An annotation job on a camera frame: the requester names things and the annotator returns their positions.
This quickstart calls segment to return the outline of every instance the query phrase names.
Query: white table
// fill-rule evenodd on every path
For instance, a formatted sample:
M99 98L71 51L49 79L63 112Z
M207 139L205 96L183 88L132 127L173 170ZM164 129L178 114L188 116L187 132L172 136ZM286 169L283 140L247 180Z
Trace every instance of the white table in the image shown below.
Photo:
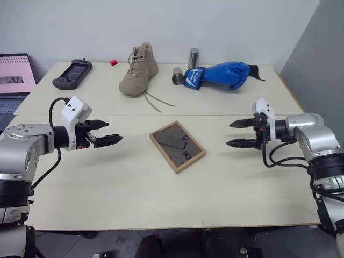
M238 118L92 115L110 123L94 131L97 136L119 133L123 140L99 149L62 150L60 165L35 189L27 224L37 230L114 230L318 223L304 169L268 169L258 150L225 144L254 136L252 128L228 127ZM54 117L56 125L59 119ZM178 175L148 136L175 120L207 151ZM47 116L17 116L12 124L47 121ZM276 159L297 155L293 145ZM36 178L56 157L56 152L40 157Z
M260 97L275 108L278 119L302 112L272 66L260 66L266 82L249 78L230 92L209 85L200 91L175 86L171 74L177 65L161 64L149 92L176 107L154 102L162 110L158 113L144 96L131 98L119 92L127 64L93 65L77 90L61 91L51 81L69 62L57 63L17 110L12 124L47 123L53 99L76 95L93 108L90 119L110 123L95 135L118 133L124 139L99 149L62 150L60 165L36 188L28 225L38 230L114 230L319 222L306 171L268 169L258 150L225 144L254 137L252 128L228 125L252 117L251 106ZM186 70L185 65L178 66ZM54 110L55 125L62 107ZM176 120L207 151L178 175L148 136ZM276 153L276 159L297 155L301 155L299 147L288 146ZM56 153L41 156L36 178L55 160Z
M15 114L47 114L54 99L70 95L78 96L87 102L93 108L93 114L250 115L252 104L261 97L275 108L276 114L302 113L302 109L296 104L272 66L259 66L260 76L266 79L266 82L249 77L236 91L207 86L206 83L196 91L172 83L173 68L179 66L186 71L186 65L160 64L158 74L149 83L149 92L176 106L167 106L152 99L156 107L162 111L159 113L146 102L144 96L132 98L119 92L118 84L125 76L128 64L111 66L108 63L93 63L91 72L76 90L59 90L54 87L52 80L59 77L69 65L70 62L56 63ZM62 108L62 103L58 103L57 106ZM60 109L56 108L54 113L59 114Z

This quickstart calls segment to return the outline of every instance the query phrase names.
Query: boxing glove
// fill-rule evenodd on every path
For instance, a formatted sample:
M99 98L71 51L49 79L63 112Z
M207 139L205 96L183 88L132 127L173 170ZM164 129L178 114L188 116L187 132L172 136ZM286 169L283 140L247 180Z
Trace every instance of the boxing glove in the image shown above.
M243 62L221 63L209 68L196 67L185 72L184 85L199 90L203 82L227 85L230 90L241 87L250 75L250 67Z

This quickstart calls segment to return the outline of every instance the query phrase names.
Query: clock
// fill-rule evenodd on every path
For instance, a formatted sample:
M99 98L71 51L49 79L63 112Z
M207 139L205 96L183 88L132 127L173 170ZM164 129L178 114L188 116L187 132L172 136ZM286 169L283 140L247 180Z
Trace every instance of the clock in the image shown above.
M178 121L151 133L149 137L176 174L206 154L205 149Z

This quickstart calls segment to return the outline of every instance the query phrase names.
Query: red object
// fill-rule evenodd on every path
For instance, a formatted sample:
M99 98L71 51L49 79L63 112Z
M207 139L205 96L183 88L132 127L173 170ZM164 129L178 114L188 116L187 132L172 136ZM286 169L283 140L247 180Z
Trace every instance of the red object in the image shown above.
M116 64L118 64L118 62L116 60L110 61L110 65L115 66Z

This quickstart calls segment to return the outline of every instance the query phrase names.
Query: boot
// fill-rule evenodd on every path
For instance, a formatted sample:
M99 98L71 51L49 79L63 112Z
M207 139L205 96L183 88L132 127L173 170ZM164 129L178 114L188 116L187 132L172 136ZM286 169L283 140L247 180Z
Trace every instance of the boot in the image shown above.
M127 95L142 94L147 89L149 80L158 72L151 44L144 42L141 46L135 47L128 62L130 68L119 83L119 90Z

